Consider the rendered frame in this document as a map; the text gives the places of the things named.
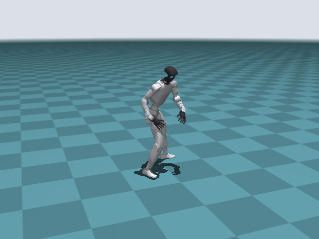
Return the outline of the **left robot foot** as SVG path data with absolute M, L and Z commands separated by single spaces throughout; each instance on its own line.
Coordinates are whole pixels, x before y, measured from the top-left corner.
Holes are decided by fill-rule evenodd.
M 174 158 L 174 157 L 175 157 L 175 155 L 172 155 L 172 154 L 169 154 L 169 153 L 168 153 L 168 155 L 165 155 L 163 153 L 160 155 L 160 159 Z

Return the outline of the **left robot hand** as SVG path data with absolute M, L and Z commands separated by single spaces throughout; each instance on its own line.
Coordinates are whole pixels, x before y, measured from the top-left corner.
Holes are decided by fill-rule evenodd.
M 183 122 L 185 123 L 185 122 L 186 122 L 185 112 L 182 112 L 182 110 L 181 110 L 181 111 L 179 112 L 179 114 L 177 115 L 177 117 L 178 117 L 179 115 L 180 115 L 179 120 L 181 119 L 181 121 L 183 120 L 182 123 L 183 123 Z M 179 120 L 178 120 L 178 121 L 179 121 Z M 181 122 L 181 121 L 180 121 L 180 122 Z M 183 123 L 183 124 L 184 124 L 184 123 Z

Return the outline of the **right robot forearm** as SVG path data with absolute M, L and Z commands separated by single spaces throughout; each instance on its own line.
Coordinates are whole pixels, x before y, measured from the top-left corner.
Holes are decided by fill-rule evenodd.
M 154 117 L 149 113 L 150 110 L 149 110 L 149 106 L 147 105 L 146 100 L 142 100 L 142 108 L 144 110 L 144 113 L 146 113 L 145 116 L 152 121 L 154 119 Z

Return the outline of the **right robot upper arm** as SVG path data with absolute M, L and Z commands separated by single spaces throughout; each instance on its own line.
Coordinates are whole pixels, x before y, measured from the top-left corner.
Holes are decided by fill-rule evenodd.
M 161 88 L 161 85 L 159 83 L 153 84 L 150 88 L 150 90 L 145 94 L 145 96 L 142 98 L 142 100 L 147 101 L 147 105 L 149 104 L 148 99 L 151 98 L 155 93 L 157 93 Z

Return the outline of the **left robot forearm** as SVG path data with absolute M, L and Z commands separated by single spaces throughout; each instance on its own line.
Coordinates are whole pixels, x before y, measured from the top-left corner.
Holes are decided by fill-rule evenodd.
M 185 111 L 186 111 L 186 108 L 185 108 L 184 105 L 182 104 L 182 101 L 181 101 L 181 100 L 177 103 L 177 106 L 179 107 L 180 111 L 181 111 L 181 110 L 182 110 L 182 112 L 185 112 Z

